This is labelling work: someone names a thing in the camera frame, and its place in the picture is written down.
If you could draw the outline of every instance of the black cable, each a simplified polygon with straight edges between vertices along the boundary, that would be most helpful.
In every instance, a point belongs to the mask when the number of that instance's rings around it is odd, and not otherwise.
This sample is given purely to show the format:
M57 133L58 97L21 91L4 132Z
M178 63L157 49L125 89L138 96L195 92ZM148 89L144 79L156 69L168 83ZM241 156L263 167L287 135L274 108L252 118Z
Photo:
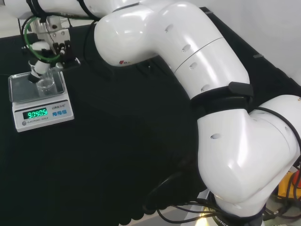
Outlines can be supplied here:
M174 206L174 205L171 205L171 206L174 207L174 208L177 208L179 210L183 210L185 212L189 212L189 213L208 213L206 211L194 211L194 210L188 210L188 209L185 209L185 208L182 208L182 207L179 207L179 206Z
M54 44L55 41L54 41L53 38L51 37L51 34L49 33L49 30L48 30L48 28L47 28L47 24L46 24L46 23L45 23L45 27L46 27L46 30L47 30L47 33L48 33L49 37L51 38L51 40L52 40L52 42L53 42L53 44Z
M282 115L280 115L279 113L273 111L273 110L270 110L270 109L267 109L267 108L264 108L264 107L257 107L255 108L256 110L260 110L260 111L264 111L264 112L268 112L270 114L273 114L274 116L280 118L285 124L288 125L288 127L292 130L292 132L294 133L297 141L298 141L298 145L299 145L299 148L301 149L301 138L299 136L299 133L298 131L296 130L296 128L290 123L289 120L287 120L285 117L283 117ZM293 198L295 200L295 203L296 205L299 207L299 209L301 209L301 203L298 201L298 198L297 198L297 189L298 189L298 185L301 181L301 173L299 173L298 175L298 179L297 179L297 183L296 183L296 186L294 186L294 189L293 189Z
M84 0L77 0L81 6L81 8L85 11L85 13L92 19L95 21L99 21L100 18L98 18L97 16L95 16L93 13L91 13L91 11L87 8Z
M18 19L18 24L19 24L20 35L22 36L23 34L22 34L20 19Z
M170 224L185 224L185 223L189 223L189 222L200 220L202 218L210 218L210 217L216 216L216 212L212 212L212 214L206 214L204 216L200 216L200 217L197 217L197 218L191 218L191 219L187 219L187 220L169 220L169 219L167 219L166 217L164 217L162 215L162 213L160 212L160 210L157 210L157 212L158 212L159 216L163 220L165 220L166 222L168 222Z
M72 24L71 24L71 21L70 21L70 19L69 19L69 18L67 18L67 20L68 20L68 22L69 22L69 27L70 27L70 28L73 28L73 26L72 26Z
M103 73L101 73L100 71L98 71L92 64L90 64L90 62L88 61L87 59L87 51L86 51L86 48L87 48L87 41L88 41L88 37L93 29L93 25L96 23L97 21L93 21L88 30L87 30L87 33L86 33L86 36L85 36L85 40L84 40L84 45L83 45L83 57L84 57L84 61L86 62L86 64L88 65L88 67L90 68L90 70L96 74L97 76L101 75L101 77L103 77L104 79L106 79L107 81L110 81L111 78L109 76L106 76L104 75Z

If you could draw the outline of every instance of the black cloth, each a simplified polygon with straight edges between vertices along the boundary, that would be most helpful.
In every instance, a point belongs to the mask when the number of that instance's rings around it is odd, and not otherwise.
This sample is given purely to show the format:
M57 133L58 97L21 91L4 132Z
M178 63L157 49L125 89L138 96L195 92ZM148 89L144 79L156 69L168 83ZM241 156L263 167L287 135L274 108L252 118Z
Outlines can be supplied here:
M248 70L255 105L301 94L265 58L253 58L258 53L214 14L208 16ZM80 60L86 31L70 30ZM19 36L0 39L0 225L127 224L143 216L146 195L188 163L192 176L178 186L182 198L205 189L197 175L198 129L190 100L160 57L112 68L91 36L88 59L99 72L85 63L64 72L75 120L17 133L7 79L30 69L22 46Z

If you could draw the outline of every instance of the green digital numbers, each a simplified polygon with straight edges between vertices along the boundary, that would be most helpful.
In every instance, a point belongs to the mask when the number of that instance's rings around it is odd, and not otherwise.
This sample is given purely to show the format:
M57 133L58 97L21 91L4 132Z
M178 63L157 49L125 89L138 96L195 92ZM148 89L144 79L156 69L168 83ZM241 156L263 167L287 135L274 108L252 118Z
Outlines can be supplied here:
M48 115L47 108L37 109L31 112L23 113L24 119L33 119L44 115Z

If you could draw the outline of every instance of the clear glass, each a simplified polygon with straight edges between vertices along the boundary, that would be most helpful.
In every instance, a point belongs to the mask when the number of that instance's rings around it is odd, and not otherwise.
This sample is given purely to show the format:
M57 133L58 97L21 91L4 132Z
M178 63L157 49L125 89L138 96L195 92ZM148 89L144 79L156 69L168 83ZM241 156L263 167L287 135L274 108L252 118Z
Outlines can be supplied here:
M48 70L41 76L40 81L37 82L37 89L40 97L53 96L57 94L52 70Z

